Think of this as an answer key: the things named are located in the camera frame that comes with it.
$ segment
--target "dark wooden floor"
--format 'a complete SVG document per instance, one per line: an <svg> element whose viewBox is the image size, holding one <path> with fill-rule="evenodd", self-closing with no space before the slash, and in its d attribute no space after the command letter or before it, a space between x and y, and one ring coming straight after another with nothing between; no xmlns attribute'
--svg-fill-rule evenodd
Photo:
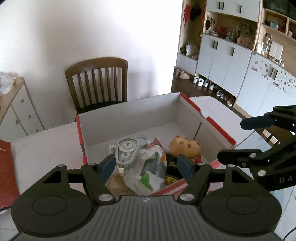
<svg viewBox="0 0 296 241"><path fill-rule="evenodd" d="M221 99L216 95L217 91L219 89L213 89L210 90L209 88L206 88L204 86L197 86L197 84L194 84L192 80L185 80L180 78L173 78L172 83L172 89L171 93L174 92L182 92L188 97L195 97L195 96L212 96L213 98L220 101L222 104L227 106L229 109L231 109L235 114L237 114L241 118L245 118L241 113L239 113L236 109L234 109L232 106L228 106L226 101L224 99Z"/></svg>

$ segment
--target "wooden dresser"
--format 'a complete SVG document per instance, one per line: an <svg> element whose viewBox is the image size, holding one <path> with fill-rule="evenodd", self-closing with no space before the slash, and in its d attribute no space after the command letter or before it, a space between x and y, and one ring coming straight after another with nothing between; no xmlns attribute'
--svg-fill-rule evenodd
<svg viewBox="0 0 296 241"><path fill-rule="evenodd" d="M13 89L0 98L0 139L14 141L44 130L25 80L18 77Z"/></svg>

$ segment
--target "plastic bag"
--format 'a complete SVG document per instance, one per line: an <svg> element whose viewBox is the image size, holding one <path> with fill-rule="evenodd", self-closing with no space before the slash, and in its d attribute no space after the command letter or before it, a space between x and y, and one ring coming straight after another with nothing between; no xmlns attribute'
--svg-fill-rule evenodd
<svg viewBox="0 0 296 241"><path fill-rule="evenodd" d="M18 74L0 72L0 96L12 90L17 76Z"/></svg>
<svg viewBox="0 0 296 241"><path fill-rule="evenodd" d="M165 153L155 145L140 150L139 158L133 168L125 171L123 180L137 195L148 196L164 187L166 169Z"/></svg>
<svg viewBox="0 0 296 241"><path fill-rule="evenodd" d="M196 52L196 46L192 41L189 41L186 45L186 56L193 55Z"/></svg>

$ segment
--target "white wall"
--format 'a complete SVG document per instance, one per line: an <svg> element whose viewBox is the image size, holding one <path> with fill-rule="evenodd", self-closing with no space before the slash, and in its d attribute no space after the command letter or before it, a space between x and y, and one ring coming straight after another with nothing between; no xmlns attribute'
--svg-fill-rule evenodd
<svg viewBox="0 0 296 241"><path fill-rule="evenodd" d="M45 128L74 121L65 69L81 60L128 61L128 100L169 93L182 0L6 0L0 71L25 78Z"/></svg>

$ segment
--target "orange toy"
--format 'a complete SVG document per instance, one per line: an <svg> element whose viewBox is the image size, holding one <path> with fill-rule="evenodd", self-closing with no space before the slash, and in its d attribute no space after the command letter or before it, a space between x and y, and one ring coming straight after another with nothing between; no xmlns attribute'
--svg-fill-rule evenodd
<svg viewBox="0 0 296 241"><path fill-rule="evenodd" d="M174 157L183 154L188 159L193 159L200 155L201 146L196 141L189 141L187 138L176 136L170 142L170 153Z"/></svg>

